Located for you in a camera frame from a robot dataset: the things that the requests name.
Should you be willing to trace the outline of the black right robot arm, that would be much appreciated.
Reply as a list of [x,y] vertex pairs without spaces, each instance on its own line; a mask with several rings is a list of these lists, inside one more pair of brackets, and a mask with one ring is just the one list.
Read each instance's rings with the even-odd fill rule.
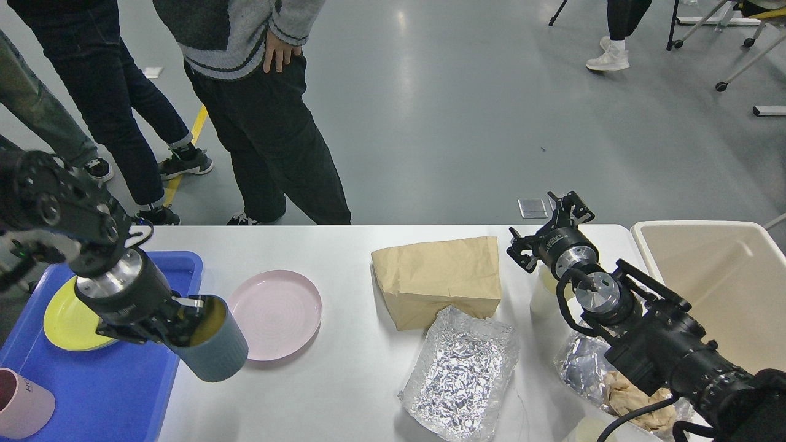
[[507,254],[533,273],[544,263],[556,279],[559,313],[570,329],[608,345],[604,356],[638,389],[670,397],[618,417],[598,436],[606,441],[621,425],[686,399],[704,425],[677,421],[672,436],[692,433],[713,441],[783,441],[784,372],[749,374],[718,353],[715,341],[690,316],[691,304],[625,260],[608,272],[600,252],[579,229],[595,218],[580,196],[548,193],[550,221],[533,235],[511,228]]

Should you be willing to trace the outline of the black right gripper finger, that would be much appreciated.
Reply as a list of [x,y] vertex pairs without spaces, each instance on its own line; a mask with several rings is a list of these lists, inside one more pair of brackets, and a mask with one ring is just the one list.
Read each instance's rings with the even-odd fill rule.
[[586,206],[575,191],[570,191],[563,196],[548,191],[548,197],[554,205],[552,218],[548,222],[548,232],[559,228],[578,227],[596,218],[595,213]]
[[534,273],[538,262],[543,260],[542,241],[545,237],[545,227],[539,228],[533,235],[522,236],[514,227],[509,227],[512,238],[507,254],[527,273]]

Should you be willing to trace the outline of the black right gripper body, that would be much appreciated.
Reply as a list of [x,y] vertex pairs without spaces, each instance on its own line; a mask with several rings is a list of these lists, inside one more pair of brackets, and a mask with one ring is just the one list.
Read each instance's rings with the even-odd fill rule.
[[533,257],[542,261],[556,280],[561,280],[569,269],[582,274],[601,270],[600,252],[577,227],[556,228],[538,235]]

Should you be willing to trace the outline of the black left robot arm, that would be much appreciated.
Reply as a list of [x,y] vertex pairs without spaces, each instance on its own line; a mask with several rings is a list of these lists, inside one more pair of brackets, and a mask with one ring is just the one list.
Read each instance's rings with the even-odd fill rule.
[[130,228],[154,228],[127,215],[86,173],[41,151],[2,151],[2,240],[18,262],[2,272],[2,291],[39,262],[66,263],[76,298],[98,316],[96,333],[169,347],[198,343],[204,297],[183,297],[141,249]]

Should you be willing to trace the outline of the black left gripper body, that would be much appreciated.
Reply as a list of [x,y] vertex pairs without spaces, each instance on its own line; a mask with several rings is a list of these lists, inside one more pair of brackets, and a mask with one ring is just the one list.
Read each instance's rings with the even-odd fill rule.
[[143,320],[172,320],[165,275],[138,248],[127,249],[108,272],[77,277],[76,297],[109,324],[138,324]]

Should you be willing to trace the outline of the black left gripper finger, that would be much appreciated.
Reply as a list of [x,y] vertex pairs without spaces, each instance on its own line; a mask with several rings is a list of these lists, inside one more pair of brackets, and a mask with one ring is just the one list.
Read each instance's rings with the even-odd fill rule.
[[169,316],[171,318],[202,318],[206,312],[207,297],[192,295],[183,297],[178,293],[169,296]]
[[109,324],[101,320],[95,332],[104,338],[119,339],[133,344],[145,344],[151,341],[173,347],[182,344],[185,322],[181,320],[143,320],[138,324],[120,325]]

